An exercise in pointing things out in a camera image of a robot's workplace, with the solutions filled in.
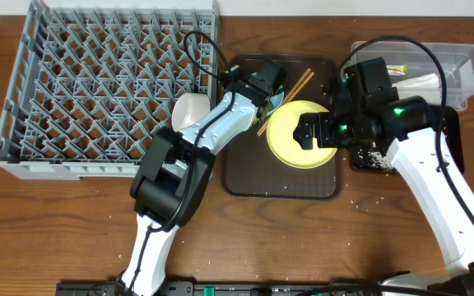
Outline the light blue bowl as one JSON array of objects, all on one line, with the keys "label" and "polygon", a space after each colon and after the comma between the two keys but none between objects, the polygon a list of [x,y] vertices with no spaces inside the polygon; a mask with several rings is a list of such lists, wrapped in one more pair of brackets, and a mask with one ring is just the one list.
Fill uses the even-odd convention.
[{"label": "light blue bowl", "polygon": [[255,72],[246,77],[246,86],[251,90],[249,99],[256,107],[253,118],[270,115],[281,105],[285,98],[283,80],[281,73],[266,71]]}]

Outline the green snack wrapper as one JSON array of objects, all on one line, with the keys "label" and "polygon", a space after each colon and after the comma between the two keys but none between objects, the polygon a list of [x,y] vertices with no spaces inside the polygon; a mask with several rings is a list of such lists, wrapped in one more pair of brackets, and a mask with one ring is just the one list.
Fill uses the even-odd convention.
[{"label": "green snack wrapper", "polygon": [[407,65],[387,65],[386,68],[390,76],[406,76],[408,73]]}]

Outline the wooden chopstick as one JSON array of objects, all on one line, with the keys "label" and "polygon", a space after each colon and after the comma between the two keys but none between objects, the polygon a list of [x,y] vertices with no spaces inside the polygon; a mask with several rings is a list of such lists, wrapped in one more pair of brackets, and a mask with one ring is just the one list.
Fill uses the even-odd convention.
[{"label": "wooden chopstick", "polygon": [[285,104],[293,100],[294,97],[299,93],[301,88],[304,87],[304,85],[312,77],[313,74],[314,72],[310,68],[308,68],[304,72],[304,74],[301,76],[301,78],[295,83],[295,85],[292,87],[289,93],[285,96],[285,98],[282,100],[281,104]]},{"label": "wooden chopstick", "polygon": [[268,118],[268,119],[266,120],[266,122],[259,128],[259,130],[257,131],[257,136],[261,136],[261,135],[267,130],[267,125],[268,125],[269,121],[270,121],[270,118]]}]

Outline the yellow plate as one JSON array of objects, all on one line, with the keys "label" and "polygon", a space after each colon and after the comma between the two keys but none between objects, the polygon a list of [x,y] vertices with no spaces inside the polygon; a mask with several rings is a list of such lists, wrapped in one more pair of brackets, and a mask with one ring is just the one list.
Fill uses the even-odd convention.
[{"label": "yellow plate", "polygon": [[284,164],[297,169],[313,169],[326,164],[337,148],[318,148],[314,140],[312,150],[303,150],[293,138],[293,132],[303,113],[320,113],[328,110],[308,100],[296,100],[283,104],[267,125],[267,143],[272,153]]}]

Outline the white paper napkin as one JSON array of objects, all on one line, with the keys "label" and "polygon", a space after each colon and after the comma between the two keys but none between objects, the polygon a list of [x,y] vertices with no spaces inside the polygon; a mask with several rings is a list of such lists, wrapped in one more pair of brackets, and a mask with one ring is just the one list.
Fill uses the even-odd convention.
[{"label": "white paper napkin", "polygon": [[393,83],[393,87],[397,88],[400,96],[422,95],[426,91],[440,88],[440,79],[437,74],[430,73]]}]

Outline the white bowl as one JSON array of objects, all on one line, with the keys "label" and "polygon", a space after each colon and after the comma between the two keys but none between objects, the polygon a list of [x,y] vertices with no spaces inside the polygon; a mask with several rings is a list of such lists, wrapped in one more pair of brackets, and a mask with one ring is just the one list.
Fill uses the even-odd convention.
[{"label": "white bowl", "polygon": [[190,127],[210,112],[210,100],[207,95],[199,93],[184,93],[176,101],[171,124],[174,131]]}]

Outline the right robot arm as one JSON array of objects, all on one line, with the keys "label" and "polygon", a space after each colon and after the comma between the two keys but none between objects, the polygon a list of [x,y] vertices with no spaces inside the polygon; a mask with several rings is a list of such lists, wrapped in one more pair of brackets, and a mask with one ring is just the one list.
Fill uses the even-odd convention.
[{"label": "right robot arm", "polygon": [[363,294],[474,295],[474,193],[446,144],[443,114],[420,96],[402,99],[382,58],[347,67],[332,83],[328,112],[299,116],[304,150],[373,145],[411,189],[442,252],[446,280],[405,272],[362,287]]}]

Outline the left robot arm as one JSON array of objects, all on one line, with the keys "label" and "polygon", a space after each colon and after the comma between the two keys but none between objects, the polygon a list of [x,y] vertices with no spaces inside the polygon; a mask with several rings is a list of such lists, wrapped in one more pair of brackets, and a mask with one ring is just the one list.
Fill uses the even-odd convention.
[{"label": "left robot arm", "polygon": [[221,102],[196,123],[157,132],[130,188],[137,236],[128,267],[116,279],[117,295],[153,295],[165,279],[174,237],[198,209],[217,154],[240,133],[262,122],[286,69],[266,60],[247,75],[237,66],[221,75]]}]

